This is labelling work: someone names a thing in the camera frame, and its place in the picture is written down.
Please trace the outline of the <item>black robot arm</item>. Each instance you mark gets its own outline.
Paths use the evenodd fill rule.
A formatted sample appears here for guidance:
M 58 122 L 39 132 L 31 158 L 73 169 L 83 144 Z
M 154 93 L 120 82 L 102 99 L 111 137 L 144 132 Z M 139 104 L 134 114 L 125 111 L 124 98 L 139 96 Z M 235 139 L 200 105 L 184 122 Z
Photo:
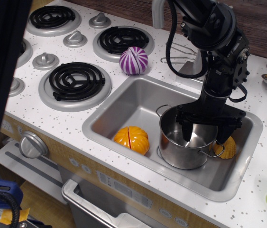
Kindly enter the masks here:
M 166 45 L 169 53 L 177 27 L 177 12 L 183 15 L 182 32 L 199 49 L 202 67 L 193 78 L 203 76 L 200 97 L 191 103 L 176 107 L 176 121 L 181 125 L 183 138 L 189 141 L 194 124 L 218 128 L 217 141 L 224 143 L 242 126 L 246 113 L 226 104 L 231 93 L 240 89 L 247 93 L 243 83 L 249 71 L 247 59 L 249 42 L 237 27 L 233 10 L 226 4 L 212 0 L 171 0 L 169 8 L 172 27 Z

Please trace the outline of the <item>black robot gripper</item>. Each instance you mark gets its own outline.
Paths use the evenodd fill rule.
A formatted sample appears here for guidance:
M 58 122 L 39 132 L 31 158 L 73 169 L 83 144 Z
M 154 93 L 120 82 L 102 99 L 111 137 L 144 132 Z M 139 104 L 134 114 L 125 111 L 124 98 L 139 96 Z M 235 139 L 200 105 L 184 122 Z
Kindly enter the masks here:
M 216 140 L 225 143 L 232 133 L 242 126 L 246 113 L 226 105 L 230 99 L 237 103 L 246 99 L 246 69 L 228 72 L 210 69 L 205 76 L 200 97 L 191 103 L 176 107 L 176 121 L 182 126 L 183 139 L 189 142 L 193 124 L 218 127 Z

